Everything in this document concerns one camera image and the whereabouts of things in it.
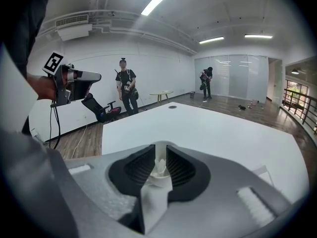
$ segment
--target air vent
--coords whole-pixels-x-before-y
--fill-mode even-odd
[[[88,19],[89,19],[88,14],[64,18],[61,20],[57,20],[55,22],[55,26],[57,29],[60,29],[64,27],[74,26],[74,25],[87,24]]]

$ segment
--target black railing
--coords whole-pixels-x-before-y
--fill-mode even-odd
[[[313,130],[314,135],[317,136],[316,98],[284,89],[282,105],[287,106],[288,112],[293,113],[303,125],[306,124]]]

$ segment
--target person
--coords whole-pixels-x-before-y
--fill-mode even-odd
[[[116,81],[117,81],[117,90],[119,93],[119,99],[123,101],[124,107],[127,110],[129,116],[137,114],[138,111],[138,103],[135,96],[135,78],[136,75],[134,74],[133,70],[127,69],[127,62],[125,58],[119,63],[121,67],[121,71],[117,74]]]
[[[207,99],[206,97],[206,88],[208,90],[208,98],[212,99],[210,94],[210,81],[212,79],[212,67],[209,67],[208,69],[204,69],[202,71],[202,75],[200,76],[200,79],[202,81],[202,85],[206,84],[206,86],[203,87],[204,89],[204,100]]]

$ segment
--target white table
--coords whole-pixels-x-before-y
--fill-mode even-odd
[[[162,95],[165,94],[166,98],[167,98],[167,101],[169,102],[168,100],[168,94],[170,93],[173,93],[174,91],[162,91],[162,92],[157,92],[157,93],[150,93],[150,95],[157,95],[158,96],[158,104],[161,105],[162,103]]]
[[[251,171],[265,166],[275,188],[291,203],[309,191],[305,162],[291,134],[179,103],[105,124],[102,154],[161,140],[235,161]]]

